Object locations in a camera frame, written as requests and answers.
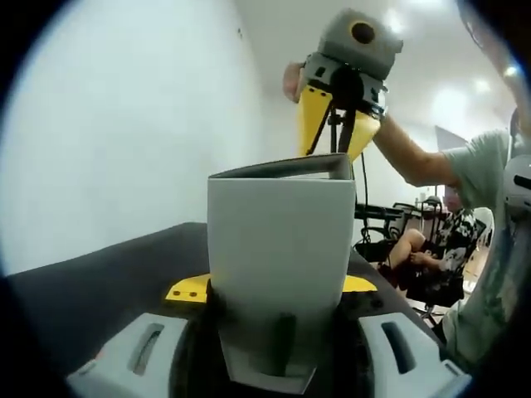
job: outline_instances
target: black pole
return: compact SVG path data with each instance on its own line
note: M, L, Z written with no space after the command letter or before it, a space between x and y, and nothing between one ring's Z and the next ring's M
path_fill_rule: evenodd
M335 108L330 110L330 152L338 152L338 114Z

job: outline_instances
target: man's arm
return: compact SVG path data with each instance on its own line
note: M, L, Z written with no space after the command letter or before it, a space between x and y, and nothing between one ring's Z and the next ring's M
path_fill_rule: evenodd
M424 151L389 116L383 120L373 141L408 183L416 187L459 185L459 179L443 153Z

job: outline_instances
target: office chair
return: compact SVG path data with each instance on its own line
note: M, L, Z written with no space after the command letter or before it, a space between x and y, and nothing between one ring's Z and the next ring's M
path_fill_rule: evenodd
M414 279L413 284L407 288L406 297L408 299L425 303L424 309L413 308L413 310L422 319L427 319L433 326L436 325L436 320L433 316L443 315L442 313L433 312L436 305L449 308L465 297L463 271L465 270L465 265L474 254L480 237L485 232L486 224L476 220L475 229L477 230L476 238L470 242L470 246L465 253L465 260L457 269L441 273L422 272Z
M361 229L363 241L354 245L354 249L369 263L385 261L392 247L404 233L407 222L413 217L413 212L418 211L415 206L407 203L397 202L392 205L392 208L402 211L402 216L386 219L383 226L365 226ZM381 234L383 239L371 242L370 232Z

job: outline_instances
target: slot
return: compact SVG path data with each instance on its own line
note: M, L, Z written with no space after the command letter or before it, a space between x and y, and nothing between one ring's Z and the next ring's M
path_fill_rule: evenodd
M151 323L146 327L145 332L139 339L139 343L133 350L127 366L135 375L142 376L146 372L149 358L163 329L164 325L159 323Z
M404 375L412 371L417 364L402 331L392 322L382 323L382 329L391 345L392 353L397 362L398 372Z

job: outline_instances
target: white panel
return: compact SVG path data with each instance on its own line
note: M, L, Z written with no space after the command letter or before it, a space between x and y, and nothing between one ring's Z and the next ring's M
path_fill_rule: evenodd
M256 163L260 86L229 0L73 2L12 92L7 272L205 221L207 176Z

